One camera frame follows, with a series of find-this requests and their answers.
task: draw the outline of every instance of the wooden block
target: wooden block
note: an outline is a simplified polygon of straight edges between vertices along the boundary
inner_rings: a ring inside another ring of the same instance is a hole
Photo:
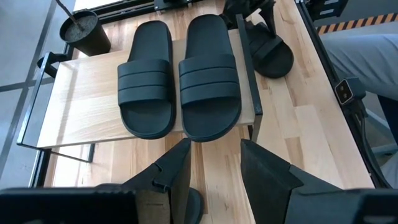
[[[254,122],[254,110],[238,30],[229,32],[242,96],[237,125]],[[173,41],[177,117],[171,133],[183,131],[178,63],[184,59],[186,40]],[[37,147],[50,148],[135,138],[124,127],[118,106],[118,65],[129,51],[62,62],[58,68]]]

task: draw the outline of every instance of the wooden table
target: wooden table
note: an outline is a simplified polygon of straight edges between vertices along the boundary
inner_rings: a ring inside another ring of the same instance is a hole
[[[79,0],[75,10],[112,0],[93,2]],[[160,19],[169,26],[173,40],[184,39],[193,18],[219,14],[223,6],[223,1],[204,0],[189,9],[146,14],[104,28],[112,43],[111,51],[128,50],[134,31],[143,22]],[[295,62],[285,78],[257,76],[264,111],[257,143],[343,189],[373,187],[294,1],[277,0],[274,14],[277,33],[291,47]],[[260,19],[254,14],[252,20]],[[80,187],[124,182],[181,138],[183,134],[172,134],[153,141],[99,143],[92,164],[53,156],[46,185]],[[202,223],[254,223],[239,168],[241,138],[248,138],[247,128],[234,128],[213,142],[193,144],[191,186],[205,198]],[[71,146],[59,151],[83,156],[88,150],[87,146]]]

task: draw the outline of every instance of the black metal frame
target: black metal frame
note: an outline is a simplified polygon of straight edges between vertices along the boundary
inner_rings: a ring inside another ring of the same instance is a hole
[[[246,70],[248,73],[248,81],[249,81],[250,93],[254,109],[254,123],[253,125],[248,126],[249,137],[250,140],[257,142],[260,132],[261,120],[262,120],[261,99],[260,99],[259,89],[257,87],[256,74],[254,73],[254,66],[250,54],[248,34],[246,33],[244,19],[241,14],[236,16],[236,22],[239,28],[239,36],[242,42],[244,63],[246,64]]]

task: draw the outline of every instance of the black machine part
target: black machine part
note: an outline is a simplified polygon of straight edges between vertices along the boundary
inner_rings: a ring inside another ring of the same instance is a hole
[[[190,146],[189,139],[181,140],[123,184],[2,190],[0,223],[160,223],[169,219],[162,223],[197,224],[203,200],[189,188]]]
[[[256,223],[398,223],[398,191],[341,190],[245,139],[241,172]]]

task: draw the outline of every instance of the wooden board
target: wooden board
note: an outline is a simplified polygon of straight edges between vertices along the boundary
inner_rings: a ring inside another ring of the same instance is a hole
[[[248,75],[238,30],[229,31],[241,87],[242,112],[237,126],[254,122]],[[171,133],[182,128],[178,64],[186,40],[173,41],[177,115]],[[37,147],[52,148],[135,138],[123,125],[118,106],[118,65],[129,50],[60,63]]]
[[[205,0],[190,9],[139,16],[106,24],[105,28],[114,51],[128,49],[135,28],[148,20],[166,22],[172,38],[183,39],[194,17],[219,14],[223,6],[223,1]],[[294,1],[277,0],[274,14],[277,32],[292,48],[295,63],[285,78],[257,76],[264,110],[258,143],[338,187],[373,187]],[[124,182],[182,137],[173,134],[155,141],[97,144],[92,164],[52,157],[55,168],[49,171],[52,175],[47,185],[82,187]],[[254,223],[239,169],[239,141],[247,137],[247,129],[239,127],[217,141],[194,144],[191,186],[205,197],[202,223]],[[66,147],[60,152],[85,156],[86,148]]]

